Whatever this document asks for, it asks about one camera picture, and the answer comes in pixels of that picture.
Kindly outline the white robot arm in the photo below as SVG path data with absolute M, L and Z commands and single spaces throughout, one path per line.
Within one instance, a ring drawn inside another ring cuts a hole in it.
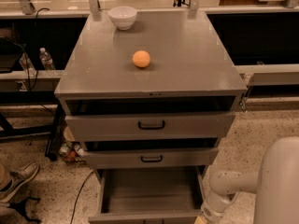
M 253 173 L 217 171 L 201 206 L 204 224 L 218 224 L 241 192 L 255 195 L 253 224 L 299 224 L 299 137 L 277 140 Z

